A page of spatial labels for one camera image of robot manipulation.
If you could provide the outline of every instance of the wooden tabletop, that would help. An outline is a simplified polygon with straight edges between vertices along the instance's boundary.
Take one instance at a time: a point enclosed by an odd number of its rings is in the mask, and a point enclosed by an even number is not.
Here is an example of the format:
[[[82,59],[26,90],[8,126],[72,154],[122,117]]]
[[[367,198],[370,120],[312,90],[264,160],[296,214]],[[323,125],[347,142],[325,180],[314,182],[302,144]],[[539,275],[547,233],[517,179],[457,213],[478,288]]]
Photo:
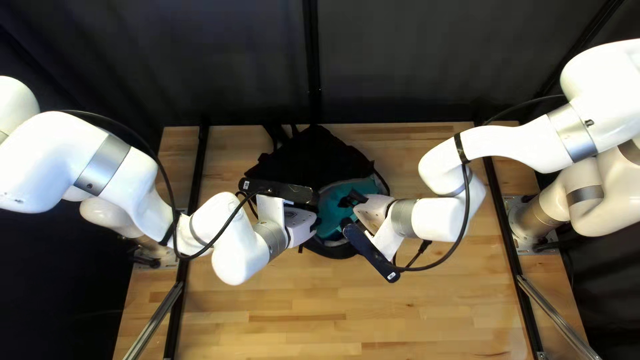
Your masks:
[[[432,197],[420,180],[422,155],[469,122],[327,125],[335,136],[376,162],[398,198]],[[160,158],[186,207],[197,147],[196,127],[167,127]],[[211,128],[200,203],[237,182],[270,152],[260,126]],[[494,159],[504,195],[538,192],[533,171]],[[473,171],[486,183],[483,164]],[[164,185],[158,188],[163,193]],[[419,243],[407,240],[398,262]],[[434,243],[416,265],[436,260],[451,246]],[[521,256],[525,274],[584,336],[559,256]],[[120,324],[114,359],[121,359],[175,282],[175,270],[137,270]],[[539,309],[541,337],[552,359],[574,351]],[[162,359],[168,319],[142,359]],[[531,359],[520,308],[490,194],[467,237],[444,264],[405,273],[388,284],[361,256],[332,260],[308,250],[282,255],[240,286],[221,282],[209,256],[193,261],[180,331],[179,359]]]

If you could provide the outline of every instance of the black cable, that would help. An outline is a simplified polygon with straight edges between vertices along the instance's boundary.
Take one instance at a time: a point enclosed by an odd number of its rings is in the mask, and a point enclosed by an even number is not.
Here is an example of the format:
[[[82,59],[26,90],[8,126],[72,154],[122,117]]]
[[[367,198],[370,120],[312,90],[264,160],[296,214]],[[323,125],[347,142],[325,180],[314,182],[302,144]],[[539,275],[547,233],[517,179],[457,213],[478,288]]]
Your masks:
[[[197,251],[195,254],[188,255],[188,256],[180,254],[180,252],[177,250],[177,244],[176,244],[177,241],[176,241],[175,237],[173,237],[173,251],[175,252],[175,255],[178,258],[182,259],[182,260],[193,260],[193,259],[197,258],[198,256],[204,254],[207,250],[209,250],[213,246],[214,243],[216,243],[216,241],[218,241],[218,238],[222,235],[222,233],[225,232],[225,230],[227,229],[229,224],[231,224],[231,221],[233,221],[233,219],[236,217],[238,212],[242,209],[242,207],[244,206],[245,202],[249,201],[249,199],[251,199],[252,197],[258,195],[259,193],[260,193],[260,191],[257,191],[257,192],[252,192],[251,194],[247,195],[247,197],[245,197],[240,202],[240,204],[238,204],[238,206],[236,206],[235,210],[231,213],[231,215],[229,215],[229,218],[224,223],[224,225],[222,225],[222,227],[220,228],[220,230],[218,231],[216,236],[214,236],[213,239],[211,239],[211,241],[209,241],[207,245],[205,245],[202,249]]]
[[[246,192],[236,192],[236,197],[238,195],[242,195],[244,197],[246,197]],[[253,215],[255,216],[255,218],[258,218],[258,213],[256,212],[256,210],[253,208],[253,204],[251,202],[249,202],[249,208],[251,209],[251,212],[253,213]]]
[[[524,108],[525,106],[531,105],[531,104],[535,104],[537,102],[540,101],[544,101],[544,100],[549,100],[549,99],[559,99],[559,98],[565,98],[564,95],[549,95],[549,96],[543,96],[543,97],[538,97],[536,99],[531,99],[529,101],[525,101],[521,104],[518,104],[516,106],[512,106],[504,111],[501,111],[500,113],[492,116],[491,118],[489,118],[489,120],[487,120],[486,122],[484,122],[484,124],[482,124],[481,126],[485,126],[487,124],[490,124],[491,122],[493,122],[494,120],[506,115],[507,113],[510,113],[514,110],[518,110],[521,108]],[[440,264],[442,264],[444,261],[446,261],[449,256],[451,256],[451,254],[453,254],[453,252],[456,250],[456,248],[458,247],[458,245],[460,244],[460,241],[462,240],[462,237],[464,237],[465,231],[467,229],[467,222],[468,222],[468,214],[469,214],[469,181],[467,178],[467,171],[465,170],[466,165],[462,164],[462,172],[463,172],[463,177],[465,180],[465,218],[462,221],[462,227],[460,229],[460,234],[458,234],[458,238],[456,239],[456,241],[454,242],[453,246],[449,249],[449,251],[447,251],[446,254],[444,254],[444,256],[442,256],[442,258],[438,259],[437,261],[425,265],[425,266],[418,266],[415,268],[410,267],[413,262],[420,256],[420,250],[418,250],[418,252],[416,253],[416,255],[414,255],[413,259],[409,262],[409,264],[407,264],[407,266],[396,266],[396,256],[394,255],[393,258],[393,266],[396,270],[400,271],[400,272],[405,272],[405,271],[422,271],[422,270],[427,270],[430,268],[433,268],[435,266],[438,266]]]
[[[549,99],[559,99],[559,98],[565,98],[564,95],[549,95],[549,96],[543,96],[543,97],[537,97],[535,99],[531,99],[529,101],[525,101],[522,104],[517,104],[516,106],[512,106],[510,108],[508,108],[507,110],[501,111],[498,114],[492,116],[489,120],[485,121],[484,124],[482,124],[482,126],[485,126],[489,123],[491,123],[492,121],[505,116],[506,114],[514,111],[514,110],[518,110],[521,108],[524,108],[525,106],[531,105],[531,104],[535,104],[536,102],[540,102],[540,101],[544,101],[544,100],[549,100]]]
[[[465,164],[462,164],[461,168],[462,168],[462,178],[465,180],[465,214],[464,214],[464,217],[462,219],[462,226],[460,227],[460,234],[458,234],[458,238],[456,239],[456,242],[453,243],[453,246],[451,246],[451,249],[449,249],[449,251],[447,251],[446,254],[444,254],[440,259],[437,259],[436,261],[432,262],[431,264],[424,265],[424,266],[416,266],[416,267],[392,265],[392,268],[394,270],[397,270],[397,271],[400,271],[400,272],[405,272],[405,271],[423,271],[423,270],[427,270],[427,269],[430,269],[430,268],[434,268],[434,267],[442,264],[443,262],[447,261],[447,259],[449,259],[449,256],[451,256],[451,254],[453,254],[453,252],[456,250],[456,248],[458,248],[458,245],[460,245],[460,242],[462,241],[462,238],[465,236],[465,231],[467,230],[467,222],[469,220],[469,209],[470,209],[469,178],[467,176],[467,166]]]
[[[241,202],[240,204],[238,204],[238,206],[236,206],[235,210],[231,213],[231,215],[229,216],[229,218],[227,219],[227,221],[224,223],[224,225],[222,225],[222,227],[220,228],[220,230],[218,231],[218,233],[216,234],[216,236],[214,236],[213,239],[211,239],[211,241],[205,245],[205,247],[203,247],[202,249],[200,249],[198,252],[192,254],[192,255],[183,255],[180,253],[180,251],[178,250],[178,246],[177,246],[177,224],[178,224],[178,219],[179,217],[177,217],[177,209],[175,207],[175,199],[173,197],[173,190],[171,188],[171,183],[169,182],[169,177],[166,175],[166,171],[164,170],[164,166],[162,165],[162,162],[160,161],[160,159],[157,157],[157,155],[155,154],[155,152],[151,149],[151,146],[149,146],[149,144],[142,139],[142,137],[140,135],[138,135],[135,131],[133,131],[131,128],[113,120],[110,119],[108,117],[102,116],[102,115],[98,115],[98,114],[94,114],[94,113],[90,113],[87,111],[81,111],[81,110],[61,110],[60,112],[63,113],[68,113],[70,115],[79,115],[79,116],[87,116],[87,117],[93,117],[96,119],[101,119],[103,121],[109,122],[112,125],[115,125],[117,127],[119,127],[120,129],[124,129],[125,131],[127,131],[130,135],[132,135],[133,137],[135,137],[137,140],[139,140],[142,145],[144,145],[147,148],[147,151],[149,152],[149,156],[156,162],[156,164],[158,165],[158,168],[160,169],[160,173],[162,173],[162,177],[164,179],[164,183],[166,184],[166,189],[167,192],[169,193],[169,201],[170,201],[170,206],[172,209],[172,216],[173,216],[173,222],[169,225],[171,228],[167,229],[167,231],[171,231],[173,233],[173,251],[175,253],[175,255],[182,260],[193,260],[195,258],[197,258],[198,256],[204,254],[207,250],[209,250],[213,244],[218,240],[218,238],[222,235],[222,233],[227,229],[227,227],[229,226],[229,224],[231,223],[231,221],[234,219],[234,217],[236,217],[236,215],[238,214],[238,212],[240,211],[240,209],[242,209],[243,205],[252,197],[258,195],[259,192],[253,192],[250,195],[247,195]]]
[[[420,255],[422,255],[424,253],[424,251],[427,249],[427,247],[429,247],[429,245],[431,245],[431,243],[433,243],[433,241],[431,241],[431,240],[423,240],[422,243],[420,244],[420,247],[418,248],[418,251],[415,253],[415,255],[411,258],[411,260],[409,261],[409,263],[407,263],[407,265],[405,267],[408,268],[408,267],[412,266],[413,263],[416,260],[418,260]]]

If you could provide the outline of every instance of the metal bracket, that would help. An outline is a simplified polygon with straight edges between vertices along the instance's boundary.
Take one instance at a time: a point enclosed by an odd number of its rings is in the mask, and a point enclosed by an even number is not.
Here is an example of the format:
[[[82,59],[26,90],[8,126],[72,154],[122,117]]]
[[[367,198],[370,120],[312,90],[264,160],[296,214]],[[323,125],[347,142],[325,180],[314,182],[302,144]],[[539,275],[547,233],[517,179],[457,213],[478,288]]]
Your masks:
[[[522,202],[522,198],[524,196],[525,195],[502,196],[504,209],[507,214],[510,214],[512,211],[516,211],[517,209],[524,208],[527,205],[526,202]],[[520,239],[513,232],[511,233],[511,236],[513,237],[513,245],[516,247],[518,255],[556,255],[559,253],[557,249],[545,249],[536,252],[533,250],[533,245],[536,245],[535,241]],[[558,241],[558,236],[555,230],[551,230],[551,232],[547,234],[547,240],[552,243]]]
[[[158,260],[160,260],[160,267],[159,268],[151,268],[148,265],[144,265],[144,264],[140,264],[140,263],[133,263],[133,269],[134,270],[142,270],[142,271],[146,271],[146,270],[175,270],[178,267],[178,258],[175,256],[175,254],[173,253],[173,250],[171,248],[166,248],[167,250],[167,254],[165,257],[162,257]],[[136,250],[134,252],[135,256],[139,256],[141,258],[153,258],[153,256],[149,256],[148,251],[144,248],[140,248],[138,250]]]

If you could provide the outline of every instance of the metal frame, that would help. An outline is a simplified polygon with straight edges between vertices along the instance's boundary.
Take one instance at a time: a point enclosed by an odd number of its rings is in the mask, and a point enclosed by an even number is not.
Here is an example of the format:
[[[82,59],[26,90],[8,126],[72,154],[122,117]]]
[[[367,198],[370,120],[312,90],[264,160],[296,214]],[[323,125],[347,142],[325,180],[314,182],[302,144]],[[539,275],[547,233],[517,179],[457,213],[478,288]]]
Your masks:
[[[574,43],[571,49],[565,54],[558,66],[551,72],[547,80],[540,86],[536,92],[539,97],[545,95],[557,82],[562,68],[573,56],[579,53],[585,46],[592,41],[597,33],[602,29],[604,24],[611,18],[613,13],[620,7],[624,0],[608,0],[591,19],[591,22],[585,27],[580,38]],[[318,29],[318,2],[317,0],[303,0],[303,22],[305,29],[305,50],[307,57],[307,81],[308,81],[308,98],[310,110],[310,123],[317,124],[323,120],[323,102],[322,102],[322,86],[321,86],[321,65],[320,65],[320,48],[319,48],[319,29]],[[474,121],[476,126],[481,125],[478,120]],[[207,148],[207,139],[209,134],[209,125],[202,122],[198,133],[198,152],[196,155],[196,165],[193,172],[193,180],[191,185],[191,196],[189,198],[189,213],[192,213],[198,207],[198,198],[200,196],[200,183],[202,182],[202,169],[204,167],[204,158]],[[506,248],[509,267],[518,297],[518,303],[524,320],[524,327],[527,331],[527,337],[531,346],[534,359],[544,359],[544,350],[538,334],[536,320],[533,315],[533,309],[529,300],[527,290],[523,289],[520,284],[522,278],[522,268],[518,260],[518,254],[511,237],[511,228],[507,213],[504,209],[502,201],[502,193],[500,185],[493,166],[491,158],[484,158],[484,168],[489,182],[489,188],[492,193],[493,203],[500,223],[500,231]],[[186,283],[188,274],[188,263],[181,261],[178,267],[177,284]],[[178,337],[180,331],[180,323],[182,320],[182,310],[184,307],[184,287],[180,295],[175,300],[172,307],[171,317],[169,320],[169,329],[167,332],[166,343],[164,348],[164,360],[175,359],[178,347]]]
[[[127,354],[124,355],[124,360],[136,360],[140,355],[142,355],[142,352],[145,351],[145,347],[162,323],[162,320],[164,320],[167,312],[173,308],[175,301],[181,297],[183,293],[184,281],[176,282],[171,290],[169,290],[169,293],[166,294],[166,297],[162,300],[162,303],[160,303],[160,306],[158,306],[155,313],[151,316],[151,319],[145,325],[144,329],[142,329],[136,341],[133,342],[133,345],[131,345]]]
[[[560,330],[560,333],[569,342],[575,350],[577,350],[585,359],[589,360],[602,360],[598,354],[587,344],[581,337],[575,332],[575,329],[569,325],[568,322],[557,312],[557,310],[551,305],[549,301],[531,284],[524,276],[518,275],[518,286],[522,289],[527,296],[529,296],[537,305],[540,306],[542,311],[549,316],[554,322],[554,325]]]
[[[207,154],[207,142],[209,140],[209,122],[207,119],[201,119],[198,129],[198,150],[196,153],[196,163],[193,167],[193,177],[191,178],[191,193],[189,195],[188,213],[193,214],[198,209],[198,201],[200,200],[200,185],[202,184],[202,170],[204,169],[204,159]],[[187,275],[189,274],[189,261],[180,260],[178,262],[178,273],[175,277],[176,283],[183,282],[185,287],[178,296],[171,309],[171,317],[169,317],[169,328],[166,332],[166,341],[164,343],[164,360],[175,359],[178,350],[178,338],[180,335],[180,326],[182,325],[182,312],[184,309],[184,299],[186,293]]]
[[[527,294],[517,285],[517,277],[522,275],[522,267],[520,266],[518,252],[513,244],[513,238],[511,237],[509,218],[507,217],[507,212],[504,209],[500,183],[498,182],[498,177],[495,174],[493,159],[491,157],[483,158],[483,162],[487,181],[489,182],[489,189],[491,190],[491,196],[493,198],[493,205],[495,206],[498,223],[500,224],[502,241],[504,242],[504,248],[507,252],[507,260],[509,261],[509,268],[511,269],[513,285],[515,286],[516,296],[518,297],[518,303],[520,304],[522,320],[524,321],[524,327],[527,331],[527,337],[529,339],[533,358],[537,359],[538,353],[544,352],[544,350],[542,348],[542,342],[540,341],[540,334],[538,333],[538,326],[536,325],[536,318],[533,315],[531,302],[529,301]]]

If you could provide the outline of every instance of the black backdrop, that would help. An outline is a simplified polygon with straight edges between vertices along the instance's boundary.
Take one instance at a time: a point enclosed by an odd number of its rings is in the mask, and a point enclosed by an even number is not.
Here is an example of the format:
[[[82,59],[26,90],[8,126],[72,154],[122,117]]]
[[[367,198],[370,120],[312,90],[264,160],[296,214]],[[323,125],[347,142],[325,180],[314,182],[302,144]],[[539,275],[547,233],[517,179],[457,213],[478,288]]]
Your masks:
[[[640,37],[639,2],[627,0],[597,36],[580,43],[610,3],[320,1],[321,120],[471,120],[478,103],[530,99],[575,44]],[[305,123],[302,18],[302,2],[293,0],[7,0],[0,4],[2,74],[25,82],[43,110],[101,113],[155,146],[164,126],[196,124],[202,115],[214,124]],[[20,329],[15,344],[36,338],[45,349],[36,358],[109,358],[116,332],[109,315],[90,318],[94,334],[67,320],[122,308],[130,270],[124,245],[83,222],[74,204],[43,215],[0,215],[8,253],[29,249],[7,257],[13,295],[2,307]],[[615,261],[620,252],[606,245],[597,254],[574,252],[576,271],[601,263],[597,256]],[[618,288],[625,289],[628,274],[621,274]],[[597,293],[578,273],[575,285]],[[607,301],[601,295],[599,304]],[[594,304],[578,300],[581,310]],[[637,330],[637,320],[633,312],[610,311],[604,325]],[[585,325],[589,335],[604,326],[589,316]],[[630,358],[624,346],[615,358]]]

